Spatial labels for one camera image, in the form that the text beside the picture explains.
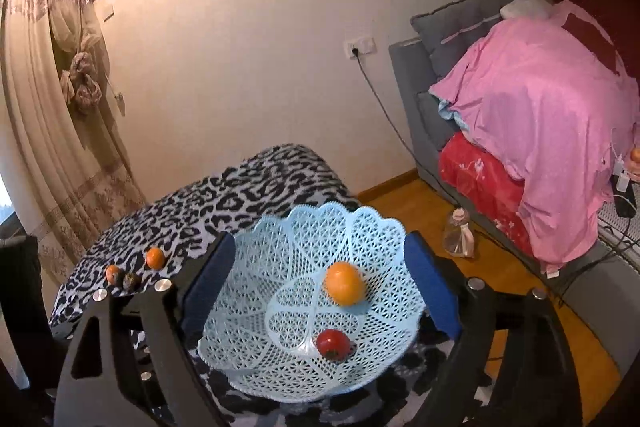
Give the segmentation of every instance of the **white pillow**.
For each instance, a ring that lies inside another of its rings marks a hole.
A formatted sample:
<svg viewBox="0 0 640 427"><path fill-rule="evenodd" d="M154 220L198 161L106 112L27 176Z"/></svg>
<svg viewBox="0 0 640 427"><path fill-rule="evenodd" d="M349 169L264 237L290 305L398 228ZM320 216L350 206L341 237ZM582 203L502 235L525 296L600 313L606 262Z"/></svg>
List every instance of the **white pillow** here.
<svg viewBox="0 0 640 427"><path fill-rule="evenodd" d="M545 0L515 0L500 9L503 19L549 19L551 12L552 6Z"/></svg>

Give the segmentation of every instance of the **wooden floor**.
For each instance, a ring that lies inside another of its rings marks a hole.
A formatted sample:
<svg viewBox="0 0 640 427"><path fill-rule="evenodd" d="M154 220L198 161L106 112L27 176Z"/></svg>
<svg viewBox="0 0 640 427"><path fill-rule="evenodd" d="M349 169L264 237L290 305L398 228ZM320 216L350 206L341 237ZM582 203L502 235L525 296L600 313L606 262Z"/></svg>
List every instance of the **wooden floor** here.
<svg viewBox="0 0 640 427"><path fill-rule="evenodd" d="M442 229L453 207L423 181L418 179L395 187L367 204L384 217L399 219L407 232L418 230L438 255L446 255L441 245ZM466 276L476 275L497 291L516 294L525 294L530 288L541 285L514 255L478 234L476 248L479 254L476 260L456 260ZM556 305L556 310L574 356L586 425L614 392L620 375L609 354L577 315L568 306L559 309ZM491 358L502 355L504 340L505 335L494 339ZM499 364L489 362L487 365L487 371L493 377L497 375Z"/></svg>

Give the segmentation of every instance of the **silver bolt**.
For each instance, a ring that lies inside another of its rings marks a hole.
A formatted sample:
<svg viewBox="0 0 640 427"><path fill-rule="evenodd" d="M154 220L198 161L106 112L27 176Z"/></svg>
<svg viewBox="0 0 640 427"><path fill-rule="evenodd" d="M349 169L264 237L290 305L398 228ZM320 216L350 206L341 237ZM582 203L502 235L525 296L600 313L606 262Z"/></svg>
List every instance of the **silver bolt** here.
<svg viewBox="0 0 640 427"><path fill-rule="evenodd" d="M171 281L169 279L161 279L154 284L154 288L157 292L166 292L171 288Z"/></svg>
<svg viewBox="0 0 640 427"><path fill-rule="evenodd" d="M104 288L100 288L94 292L94 301L104 301L107 298L108 292Z"/></svg>
<svg viewBox="0 0 640 427"><path fill-rule="evenodd" d="M486 286L484 281L482 279L480 279L479 277L471 277L471 279L469 279L466 282L466 285L469 286L469 288L471 288L472 290L477 291L477 292L479 292L480 290L484 289L484 287Z"/></svg>
<svg viewBox="0 0 640 427"><path fill-rule="evenodd" d="M543 301L546 299L546 292L544 291L544 289L542 288L533 288L531 290L531 293L533 294L533 296L538 299L539 301Z"/></svg>

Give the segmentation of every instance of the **blue gripper pad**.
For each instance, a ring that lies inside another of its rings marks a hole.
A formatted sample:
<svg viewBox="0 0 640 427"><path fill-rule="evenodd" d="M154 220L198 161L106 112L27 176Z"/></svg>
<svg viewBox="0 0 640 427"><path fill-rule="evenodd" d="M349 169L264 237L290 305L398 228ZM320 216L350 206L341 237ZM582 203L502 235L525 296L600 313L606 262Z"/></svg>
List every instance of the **blue gripper pad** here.
<svg viewBox="0 0 640 427"><path fill-rule="evenodd" d="M225 233L184 296L184 318L180 327L187 338L202 336L204 323L235 260L236 240L230 233Z"/></svg>
<svg viewBox="0 0 640 427"><path fill-rule="evenodd" d="M436 258L431 247L418 232L411 232L404 239L404 262L420 290L436 328L447 333L450 339L457 340L462 332L462 324L458 313L458 297L452 292L451 287L455 287L464 279L458 267L453 261ZM446 273L438 269L438 264L445 268Z"/></svg>

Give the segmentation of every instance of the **basket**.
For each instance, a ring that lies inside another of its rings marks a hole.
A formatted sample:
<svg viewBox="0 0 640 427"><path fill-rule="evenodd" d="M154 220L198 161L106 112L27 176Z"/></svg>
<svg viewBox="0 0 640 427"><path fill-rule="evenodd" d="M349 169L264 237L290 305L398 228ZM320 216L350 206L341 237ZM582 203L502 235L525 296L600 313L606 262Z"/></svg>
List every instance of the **basket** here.
<svg viewBox="0 0 640 427"><path fill-rule="evenodd" d="M199 356L243 393L307 402L377 378L413 342L424 310L404 264L404 228L373 208L301 205L264 216L236 234L236 260L207 318ZM337 306L322 286L336 261L358 267L367 299ZM325 360L314 341L343 331L356 345L344 362Z"/></svg>

